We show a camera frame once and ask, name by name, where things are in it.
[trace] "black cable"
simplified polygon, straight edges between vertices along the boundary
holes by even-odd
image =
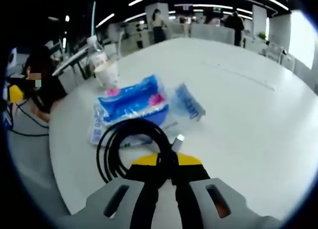
[[[22,104],[20,104],[19,106],[23,106],[28,100],[29,100],[29,98],[28,98],[25,102],[23,102]],[[15,134],[17,134],[17,135],[27,136],[27,137],[43,137],[43,136],[49,136],[49,134],[33,135],[33,134],[24,134],[24,133],[15,131],[15,130],[13,129],[13,127],[14,127],[14,121],[13,121],[13,114],[12,114],[12,106],[13,106],[13,104],[9,107],[9,108],[10,108],[9,116],[10,116],[11,121],[12,121],[12,126],[11,126],[10,129],[8,129],[9,131],[11,131],[11,132],[13,132],[13,133],[15,133]]]
[[[103,173],[101,169],[99,153],[101,149],[101,144],[103,140],[105,139],[105,136],[111,131],[113,131],[113,133],[109,137],[109,140],[105,147],[104,156],[103,156],[104,170],[106,174],[105,176],[105,174]],[[134,135],[146,135],[152,138],[159,147],[162,159],[164,159],[162,161],[165,161],[166,164],[169,164],[167,160],[169,157],[165,157],[165,156],[174,152],[171,149],[171,144],[167,136],[165,135],[165,133],[162,131],[162,129],[159,126],[157,126],[156,124],[148,120],[141,119],[141,118],[124,120],[109,127],[105,131],[105,133],[102,135],[97,145],[97,151],[96,151],[97,168],[98,168],[98,172],[100,176],[102,177],[105,183],[108,183],[114,177],[118,177],[118,175],[123,177],[127,173],[128,169],[123,165],[122,161],[120,160],[119,148],[120,148],[121,142],[125,138],[127,138],[128,136],[134,136]]]
[[[13,129],[9,129],[9,131],[17,134],[17,135],[21,135],[21,136],[27,136],[27,137],[42,137],[42,136],[49,136],[49,134],[41,134],[41,135],[28,135],[28,134],[24,134],[24,133],[20,133],[20,132],[17,132]]]
[[[24,102],[24,103],[22,103],[22,104],[20,104],[20,105],[16,105],[19,109],[20,109],[20,111],[22,111],[27,117],[29,117],[32,121],[34,121],[37,125],[39,125],[40,127],[42,127],[42,128],[45,128],[45,129],[48,129],[49,127],[48,126],[43,126],[43,125],[41,125],[39,122],[37,122],[33,117],[31,117],[29,114],[27,114],[24,110],[22,110],[22,108],[21,108],[21,106],[22,105],[24,105],[27,101],[29,100],[29,98]]]

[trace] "coiled black cable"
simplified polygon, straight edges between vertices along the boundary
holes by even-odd
[[[101,150],[101,144],[105,139],[105,136],[113,131],[112,135],[110,136],[104,151],[104,170],[105,174],[102,171],[100,160],[99,160],[99,153]],[[161,157],[163,159],[163,163],[165,165],[169,165],[173,162],[168,162],[169,155],[174,153],[171,149],[171,144],[162,131],[162,129],[157,126],[156,124],[141,118],[137,119],[129,119],[118,122],[111,127],[109,127],[105,133],[102,135],[96,151],[96,162],[97,168],[99,171],[100,176],[104,180],[105,183],[108,183],[113,178],[121,176],[124,177],[127,173],[128,169],[123,165],[122,161],[119,157],[119,148],[120,143],[127,138],[128,136],[134,135],[146,135],[149,136],[151,139],[156,142],[159,147]]]

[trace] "white table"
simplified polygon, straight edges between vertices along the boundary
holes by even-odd
[[[303,200],[318,168],[318,97],[292,72],[239,47],[189,38],[142,49],[118,66],[123,85],[153,73],[167,87],[186,82],[207,115],[184,133],[181,152],[201,159],[210,177],[243,194],[252,210],[284,219]],[[88,140],[101,93],[87,80],[50,121],[53,170],[72,214],[104,185]],[[125,149],[121,158],[129,166],[148,153]]]

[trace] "person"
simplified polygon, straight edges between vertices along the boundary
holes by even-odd
[[[142,36],[141,36],[141,31],[143,29],[140,28],[140,24],[136,24],[136,28],[137,28],[137,46],[139,49],[143,48],[143,40],[142,40]]]
[[[180,24],[185,24],[185,18],[184,17],[180,17],[179,22],[180,22]]]
[[[227,18],[227,20],[225,21],[225,27],[234,29],[234,45],[239,46],[242,38],[242,31],[244,30],[244,24],[243,20],[239,17],[236,11],[234,11],[233,14]]]
[[[166,24],[163,21],[160,10],[158,10],[158,9],[154,10],[154,13],[152,16],[152,26],[153,26],[153,30],[154,30],[155,44],[166,40],[164,31],[162,29],[162,27],[166,26]]]
[[[204,24],[212,24],[212,25],[217,25],[220,26],[220,19],[215,17],[213,14],[208,14],[206,15]]]
[[[36,47],[25,62],[22,74],[28,80],[40,81],[41,86],[24,89],[24,98],[31,98],[31,112],[45,122],[50,120],[52,107],[66,96],[66,92],[57,78],[52,76],[55,63],[46,46]]]
[[[57,187],[50,159],[50,112],[66,93],[57,78],[46,47],[31,51],[23,68],[27,80],[41,80],[41,87],[22,87],[24,99],[11,105],[8,149],[28,194],[51,218],[69,215]]]

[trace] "water bottle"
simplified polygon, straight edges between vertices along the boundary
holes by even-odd
[[[108,62],[108,57],[103,47],[98,43],[97,36],[93,35],[87,39],[88,43],[88,66],[90,74],[94,73],[95,68]]]

